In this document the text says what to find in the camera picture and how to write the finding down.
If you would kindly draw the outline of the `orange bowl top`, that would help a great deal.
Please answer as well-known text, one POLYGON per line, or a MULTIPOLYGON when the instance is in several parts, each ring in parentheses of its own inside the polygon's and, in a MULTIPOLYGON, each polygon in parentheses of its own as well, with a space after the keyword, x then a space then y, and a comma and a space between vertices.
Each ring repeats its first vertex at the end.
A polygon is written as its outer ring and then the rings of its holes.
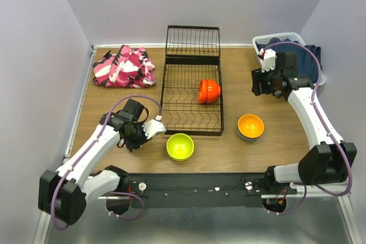
POLYGON ((211 79, 207 79, 206 82, 207 82, 206 102, 213 103, 221 96, 221 86, 211 79))

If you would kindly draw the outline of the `lime green bowl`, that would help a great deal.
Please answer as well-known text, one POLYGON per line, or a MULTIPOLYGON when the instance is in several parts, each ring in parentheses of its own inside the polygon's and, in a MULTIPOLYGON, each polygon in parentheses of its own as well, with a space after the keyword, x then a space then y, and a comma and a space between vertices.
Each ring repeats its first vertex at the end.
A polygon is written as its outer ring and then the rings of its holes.
POLYGON ((166 143, 168 156, 175 161, 188 160, 194 153, 194 142, 184 133, 172 135, 166 143))

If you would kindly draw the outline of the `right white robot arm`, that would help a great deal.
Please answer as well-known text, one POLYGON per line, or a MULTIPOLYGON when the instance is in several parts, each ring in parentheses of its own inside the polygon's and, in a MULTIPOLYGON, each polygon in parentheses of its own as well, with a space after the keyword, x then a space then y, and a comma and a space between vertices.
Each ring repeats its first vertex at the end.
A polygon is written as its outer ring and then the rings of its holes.
POLYGON ((297 114, 309 143, 309 152, 291 165, 270 166, 263 179, 264 189, 277 193, 287 183, 314 185, 351 182, 351 166, 357 153, 332 127, 316 95, 316 87, 306 75, 299 75, 296 53, 263 50, 261 68, 252 70, 255 95, 277 91, 297 114))

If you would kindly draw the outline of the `orange bowl bottom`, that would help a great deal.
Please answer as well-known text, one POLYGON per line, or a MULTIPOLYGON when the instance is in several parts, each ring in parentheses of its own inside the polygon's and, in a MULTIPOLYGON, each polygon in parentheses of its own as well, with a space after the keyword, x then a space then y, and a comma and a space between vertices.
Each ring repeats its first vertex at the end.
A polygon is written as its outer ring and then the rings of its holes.
POLYGON ((208 99, 208 81, 206 79, 202 79, 198 88, 198 102, 199 104, 207 103, 208 99))

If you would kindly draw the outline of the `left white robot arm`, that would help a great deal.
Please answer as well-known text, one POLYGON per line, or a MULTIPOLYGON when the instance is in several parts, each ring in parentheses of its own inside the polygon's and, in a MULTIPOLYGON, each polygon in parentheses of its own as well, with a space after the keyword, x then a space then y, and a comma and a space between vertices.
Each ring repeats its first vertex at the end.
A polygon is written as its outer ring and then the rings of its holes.
POLYGON ((123 169, 108 166, 95 176, 90 174, 113 147, 137 150, 165 130, 161 112, 155 119, 140 120, 141 114, 149 110, 138 99, 137 95, 124 97, 125 106, 104 114, 91 137, 70 159, 56 171, 45 170, 41 175, 38 208, 50 214, 57 230, 75 224, 87 204, 104 194, 135 196, 123 169))

